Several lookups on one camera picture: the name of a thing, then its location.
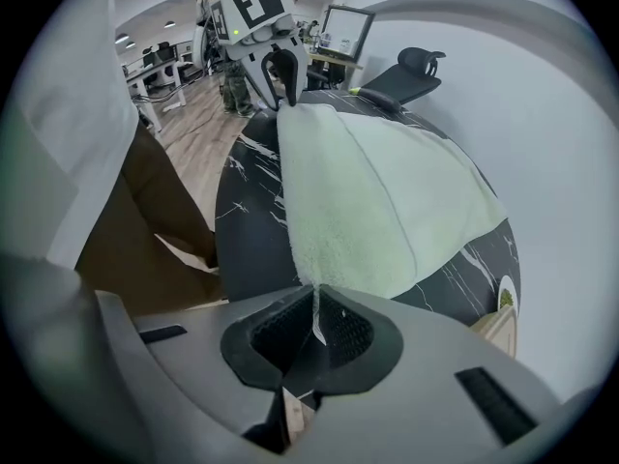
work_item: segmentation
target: office chair backrest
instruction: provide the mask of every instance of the office chair backrest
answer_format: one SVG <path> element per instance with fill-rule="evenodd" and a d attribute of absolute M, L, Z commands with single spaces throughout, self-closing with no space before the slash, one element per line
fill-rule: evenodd
<path fill-rule="evenodd" d="M 427 51 L 423 48 L 405 48 L 398 55 L 398 63 L 410 73 L 434 77 L 438 69 L 438 58 L 445 58 L 442 51 Z"/>

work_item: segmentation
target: wooden floor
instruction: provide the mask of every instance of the wooden floor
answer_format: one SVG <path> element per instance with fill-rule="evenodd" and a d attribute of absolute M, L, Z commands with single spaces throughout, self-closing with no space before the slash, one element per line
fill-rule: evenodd
<path fill-rule="evenodd" d="M 167 104 L 178 101 L 177 96 L 168 103 L 155 103 L 163 127 L 159 140 L 213 230 L 221 170 L 248 119 L 223 113 L 217 76 L 206 76 L 187 86 L 184 92 L 184 107 L 163 113 Z"/>

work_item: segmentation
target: towel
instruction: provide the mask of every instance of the towel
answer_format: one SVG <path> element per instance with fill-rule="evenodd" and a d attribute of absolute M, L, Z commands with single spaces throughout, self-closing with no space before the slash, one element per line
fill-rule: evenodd
<path fill-rule="evenodd" d="M 507 215 L 451 140 L 326 104 L 278 115 L 284 205 L 299 279 L 391 299 Z"/>

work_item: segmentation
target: round table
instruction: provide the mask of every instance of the round table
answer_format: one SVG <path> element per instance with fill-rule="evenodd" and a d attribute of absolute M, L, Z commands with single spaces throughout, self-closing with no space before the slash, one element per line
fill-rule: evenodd
<path fill-rule="evenodd" d="M 337 111 L 384 117 L 443 138 L 421 117 L 388 113 L 342 91 L 308 91 L 300 102 L 327 103 Z M 232 146 L 217 195 L 215 231 L 220 274 L 230 301 L 300 285 L 283 205 L 277 114 L 256 113 Z M 496 311 L 499 282 L 510 276 L 520 295 L 520 266 L 508 220 L 471 241 L 439 271 L 394 301 L 431 309 L 470 326 Z"/>

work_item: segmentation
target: white shirt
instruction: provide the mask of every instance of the white shirt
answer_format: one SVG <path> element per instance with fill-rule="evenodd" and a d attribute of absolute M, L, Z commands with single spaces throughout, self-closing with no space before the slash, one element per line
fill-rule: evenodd
<path fill-rule="evenodd" d="M 113 0 L 65 0 L 30 49 L 0 142 L 0 250 L 73 268 L 133 141 Z"/>

